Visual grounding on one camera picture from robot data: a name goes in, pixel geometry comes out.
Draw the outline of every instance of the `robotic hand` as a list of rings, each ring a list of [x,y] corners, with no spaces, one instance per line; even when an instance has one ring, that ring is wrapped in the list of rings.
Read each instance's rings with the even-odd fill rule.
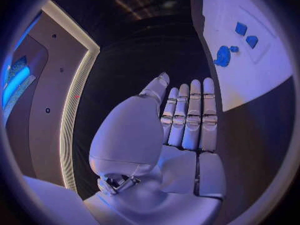
[[[103,216],[110,223],[120,221],[99,207],[103,201],[122,219],[137,224],[177,224],[182,214],[188,216],[185,224],[205,224],[219,211],[226,182],[221,159],[214,153],[213,80],[203,81],[203,95],[198,80],[190,89],[187,84],[172,88],[160,119],[169,82],[166,73],[160,74],[139,95],[117,105],[96,132],[89,162],[100,176],[100,192],[85,203],[99,222]],[[169,216],[169,211],[176,215]]]

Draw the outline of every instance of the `blue cube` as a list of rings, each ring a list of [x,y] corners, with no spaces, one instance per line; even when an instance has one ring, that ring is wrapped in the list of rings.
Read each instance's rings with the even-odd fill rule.
[[[246,34],[246,31],[247,31],[247,26],[245,24],[242,24],[240,22],[236,23],[235,32],[237,34],[244,36]]]
[[[249,46],[254,49],[256,44],[258,43],[259,39],[257,36],[247,36],[246,42],[249,44]]]

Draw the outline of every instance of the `dark floor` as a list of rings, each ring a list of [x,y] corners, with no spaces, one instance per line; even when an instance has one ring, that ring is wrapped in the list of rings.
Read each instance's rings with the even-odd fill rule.
[[[176,87],[195,78],[202,80],[211,71],[219,87],[211,57],[205,54],[207,47],[202,47],[192,26],[190,0],[147,1],[139,8],[137,0],[56,0],[101,45],[80,99],[73,134],[74,175],[83,199],[98,190],[89,149],[114,106],[140,92],[163,71]],[[131,11],[124,12],[124,4]],[[198,19],[203,24],[204,18]],[[245,211],[280,167],[293,128],[293,80],[227,112],[220,110],[218,89],[216,98],[217,153],[227,180],[227,198],[216,221],[222,225]]]

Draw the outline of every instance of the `blue block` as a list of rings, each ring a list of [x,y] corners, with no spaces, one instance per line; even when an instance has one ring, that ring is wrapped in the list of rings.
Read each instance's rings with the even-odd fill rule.
[[[247,31],[247,26],[245,24],[242,24],[240,22],[236,23],[235,32],[237,34],[244,36],[246,34],[246,31]]]
[[[237,52],[239,51],[239,47],[238,47],[238,46],[231,46],[231,47],[230,47],[230,51],[231,51],[232,53],[237,53]]]
[[[221,46],[216,54],[216,60],[214,60],[214,64],[227,67],[230,62],[230,50],[227,46]]]
[[[254,49],[256,44],[258,43],[259,39],[257,36],[247,36],[246,42],[249,44],[249,46]]]

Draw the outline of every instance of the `led light strip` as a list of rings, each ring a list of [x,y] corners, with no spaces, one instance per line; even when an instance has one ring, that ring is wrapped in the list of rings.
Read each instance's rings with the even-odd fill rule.
[[[79,97],[83,92],[94,62],[100,53],[100,47],[52,1],[49,1],[42,10],[87,48],[87,52],[77,68],[66,96],[59,134],[60,166],[63,182],[66,188],[77,192],[72,159],[73,129]]]

